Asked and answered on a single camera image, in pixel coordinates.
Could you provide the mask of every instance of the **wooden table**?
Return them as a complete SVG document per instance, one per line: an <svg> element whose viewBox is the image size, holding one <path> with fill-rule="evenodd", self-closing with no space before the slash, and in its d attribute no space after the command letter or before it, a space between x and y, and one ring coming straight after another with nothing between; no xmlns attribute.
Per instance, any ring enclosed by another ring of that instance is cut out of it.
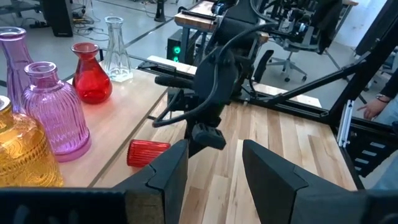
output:
<svg viewBox="0 0 398 224"><path fill-rule="evenodd" d="M164 58L149 59L193 75L196 71ZM175 143L183 138L184 121L155 129L152 120L146 119L148 114L159 115L167 104L165 88L153 81L154 75L134 71L131 82L114 83L110 100L83 105L93 144L81 158L61 164L67 187L113 187L137 172L126 165L130 139ZM255 88L270 94L283 92L261 84ZM294 100L320 107L319 101L309 96ZM329 126L239 103L226 106L221 118L218 128L227 145L222 151L206 148L189 160L180 223L259 223L244 174L244 139L252 139L346 189L356 188Z"/></svg>
<svg viewBox="0 0 398 224"><path fill-rule="evenodd" d="M197 4L195 7L190 9L190 12L199 13L206 16L215 16L211 12L211 7L214 3L210 1L202 1ZM181 52L179 56L180 62L185 62L185 54L187 53L187 46L189 42L190 29L195 29L202 34L201 39L201 47L198 53L199 58L203 55L203 49L205 48L206 36L207 33L213 32L217 28L217 22L209 19L199 18L196 16L189 16L182 14L182 12L178 13L174 16L174 21L178 26L182 27L182 37L181 37ZM269 35L264 32L259 32L259 42L266 43L269 39Z"/></svg>

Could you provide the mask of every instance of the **floor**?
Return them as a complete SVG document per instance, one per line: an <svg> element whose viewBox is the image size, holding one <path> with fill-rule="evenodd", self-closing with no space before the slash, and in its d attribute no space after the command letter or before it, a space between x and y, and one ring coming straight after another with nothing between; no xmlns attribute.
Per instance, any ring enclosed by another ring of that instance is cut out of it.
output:
<svg viewBox="0 0 398 224"><path fill-rule="evenodd" d="M75 0L75 2L89 2L89 0ZM140 1L131 0L92 0L92 7L88 5L87 14L96 20L94 26L97 32L108 33L104 19L106 16L120 16L124 19L123 39L127 52L140 57L148 57L156 55L160 57L166 56L167 38L171 36L178 26L172 20L174 14L180 6L189 8L193 5L193 0L180 0L178 4L175 0L168 0L165 3L166 22L155 22L155 4L142 4ZM76 69L77 57L72 53L70 47L77 42L94 42L100 47L106 48L108 44L108 36L92 32L87 36L74 35L71 38L54 37L50 28L30 29L28 24L33 20L24 20L24 18L36 18L43 21L41 14L34 11L26 11L22 13L23 18L15 16L1 15L0 26L20 26L27 29L27 46L31 57L34 61L47 60L54 62L58 66L58 75L62 79L70 78ZM259 55L266 50L274 50L274 57L287 58L288 52L281 49L275 42L268 42L261 47ZM312 52L298 52L293 54L291 61L295 62L302 70L308 73L307 82L311 82L324 75L335 72L341 67L347 65L354 60L353 50L344 45L332 43L330 48L323 55ZM135 67L140 61L131 60ZM0 67L4 69L0 73L0 80L6 80L6 60L3 54L0 54ZM290 76L291 81L285 82L281 75L281 67L268 67L261 83L275 86L286 90L293 90L303 85L301 81L302 75L296 71ZM335 100L343 91L347 81L338 80L328 85L322 86L307 93L309 96L319 98L324 108L331 108ZM383 82L373 85L368 92L362 92L361 96L369 101L374 98L376 93L384 86ZM6 95L6 88L0 86L0 94ZM358 108L363 105L359 99L356 100L354 107ZM354 116L362 116L361 111L354 112Z"/></svg>

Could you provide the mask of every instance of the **black box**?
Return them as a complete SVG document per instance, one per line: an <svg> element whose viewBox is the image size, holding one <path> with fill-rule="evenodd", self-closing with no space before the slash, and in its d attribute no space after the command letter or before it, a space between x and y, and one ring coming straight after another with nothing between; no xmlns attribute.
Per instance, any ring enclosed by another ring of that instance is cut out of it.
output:
<svg viewBox="0 0 398 224"><path fill-rule="evenodd" d="M73 37L72 4L70 0L42 0L44 19L56 37Z"/></svg>
<svg viewBox="0 0 398 224"><path fill-rule="evenodd" d="M184 60L184 63L188 65L194 64L195 42L197 39L197 37L195 38L195 32L196 31L193 30L189 35L188 47ZM181 37L182 29L179 29L167 39L167 59L174 60L176 62L182 60L180 58L181 52L177 50L179 47L181 47Z"/></svg>

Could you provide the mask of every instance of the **office chair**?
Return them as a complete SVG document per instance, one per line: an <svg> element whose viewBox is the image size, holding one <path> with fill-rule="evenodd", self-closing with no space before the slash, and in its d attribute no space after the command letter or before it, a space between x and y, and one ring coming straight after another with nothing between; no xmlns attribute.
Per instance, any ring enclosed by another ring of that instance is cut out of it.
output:
<svg viewBox="0 0 398 224"><path fill-rule="evenodd" d="M282 65L282 71L287 77L285 82L290 81L291 70L296 70L303 74L303 82L307 80L307 74L298 66L290 61L294 52L306 50L322 54L323 51L330 46L336 31L339 20L340 11L343 7L341 0L322 0L316 4L315 13L308 19L308 11L293 9L289 16L290 25L282 27L284 24L280 22L279 31L292 34L294 36L303 37L301 42L292 42L291 40L276 39L275 42L289 51L287 59L272 58L268 65Z"/></svg>
<svg viewBox="0 0 398 224"><path fill-rule="evenodd" d="M285 28L282 27L282 24L279 26L279 30L282 32L285 32ZM294 22L291 22L288 31L291 32L294 28ZM307 73L305 73L301 68L296 66L294 62L290 60L291 56L293 53L297 53L300 50L306 50L306 51L312 51L312 52L317 52L318 51L318 46L319 46L319 38L317 38L318 35L314 35L314 27L308 27L308 30L306 31L304 35L304 39L301 43L297 42L292 42L291 40L285 39L275 39L275 43L277 43L279 46L281 46L284 50L290 52L289 56L287 59L281 59L281 58L276 58L272 57L268 63L268 66L273 66L273 65L281 65L283 66L282 72L286 74L285 77L285 82L290 81L290 75L292 74L292 70L296 70L299 73L303 74L302 81L305 82L307 80Z"/></svg>

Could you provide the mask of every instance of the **red vase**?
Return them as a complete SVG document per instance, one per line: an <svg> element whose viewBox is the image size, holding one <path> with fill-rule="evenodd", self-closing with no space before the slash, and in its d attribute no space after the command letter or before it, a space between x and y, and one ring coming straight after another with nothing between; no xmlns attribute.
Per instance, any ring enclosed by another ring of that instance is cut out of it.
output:
<svg viewBox="0 0 398 224"><path fill-rule="evenodd" d="M72 85L80 99L89 104L102 103L112 93L112 83L95 59L99 47L92 43L78 43L72 51L79 57Z"/></svg>

